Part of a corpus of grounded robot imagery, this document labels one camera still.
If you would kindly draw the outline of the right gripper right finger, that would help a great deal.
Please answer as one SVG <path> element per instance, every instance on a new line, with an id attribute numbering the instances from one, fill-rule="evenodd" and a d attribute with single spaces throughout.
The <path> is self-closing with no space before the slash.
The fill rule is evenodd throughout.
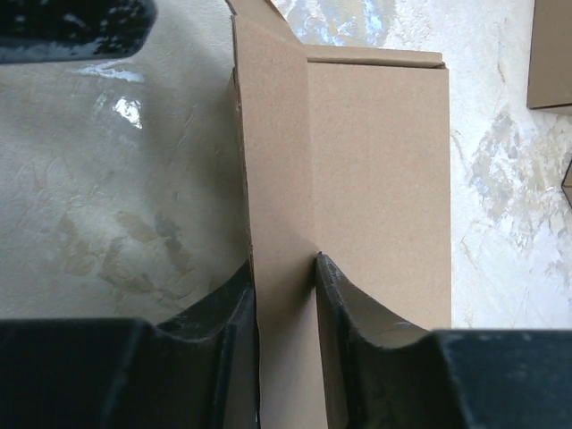
<path id="1" fill-rule="evenodd" d="M 326 254 L 315 291 L 329 427 L 570 427 L 570 331 L 426 330 Z"/>

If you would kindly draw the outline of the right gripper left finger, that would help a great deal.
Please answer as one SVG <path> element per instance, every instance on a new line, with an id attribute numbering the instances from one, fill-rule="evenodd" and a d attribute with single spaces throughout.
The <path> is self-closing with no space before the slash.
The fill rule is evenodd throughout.
<path id="1" fill-rule="evenodd" d="M 257 428 L 249 265 L 178 315 L 4 320 L 4 428 Z"/>

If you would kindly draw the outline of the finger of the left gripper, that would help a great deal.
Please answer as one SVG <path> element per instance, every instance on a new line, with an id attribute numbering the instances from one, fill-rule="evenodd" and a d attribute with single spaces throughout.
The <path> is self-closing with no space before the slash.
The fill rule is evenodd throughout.
<path id="1" fill-rule="evenodd" d="M 148 0 L 1 0 L 1 62 L 127 58 L 156 16 Z"/>

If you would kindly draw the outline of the brown cardboard box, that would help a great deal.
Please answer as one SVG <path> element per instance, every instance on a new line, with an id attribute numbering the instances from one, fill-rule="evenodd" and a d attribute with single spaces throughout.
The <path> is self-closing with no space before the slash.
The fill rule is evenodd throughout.
<path id="1" fill-rule="evenodd" d="M 269 1 L 229 6 L 260 423 L 328 428 L 316 254 L 406 320 L 451 325 L 449 72 L 436 52 L 303 44 Z"/>

